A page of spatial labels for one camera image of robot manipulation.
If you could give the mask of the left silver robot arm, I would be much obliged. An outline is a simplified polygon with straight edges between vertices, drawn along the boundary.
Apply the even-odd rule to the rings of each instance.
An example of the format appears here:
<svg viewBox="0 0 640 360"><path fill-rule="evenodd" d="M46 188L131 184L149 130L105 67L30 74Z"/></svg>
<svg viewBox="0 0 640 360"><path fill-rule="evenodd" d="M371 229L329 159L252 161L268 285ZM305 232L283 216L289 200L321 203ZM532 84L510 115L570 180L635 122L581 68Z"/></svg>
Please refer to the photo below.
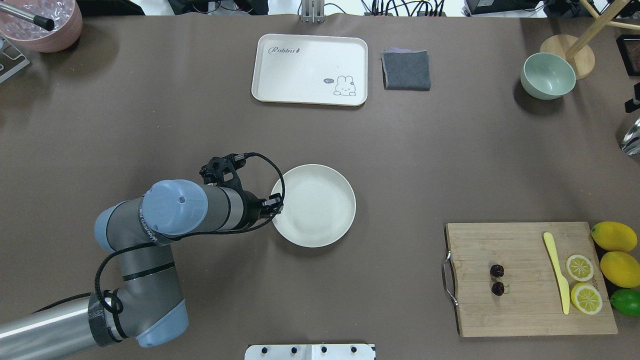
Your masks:
<svg viewBox="0 0 640 360"><path fill-rule="evenodd" d="M93 291L68 297L1 326L3 360L57 360L135 338L155 347L189 326L171 244L198 235L257 230L281 212L285 189L258 198L243 189L237 170L257 152L213 157L203 184L156 182L142 197L104 210L94 237L108 256Z"/></svg>

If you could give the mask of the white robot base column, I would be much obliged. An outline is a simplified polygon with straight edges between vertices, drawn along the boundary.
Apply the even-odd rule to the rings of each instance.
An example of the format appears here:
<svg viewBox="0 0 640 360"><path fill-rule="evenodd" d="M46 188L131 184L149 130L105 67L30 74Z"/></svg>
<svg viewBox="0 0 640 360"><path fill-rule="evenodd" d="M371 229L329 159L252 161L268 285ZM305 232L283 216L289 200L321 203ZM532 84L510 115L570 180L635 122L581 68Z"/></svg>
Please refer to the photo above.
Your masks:
<svg viewBox="0 0 640 360"><path fill-rule="evenodd" d="M245 360L376 360L374 344L255 344L247 348Z"/></svg>

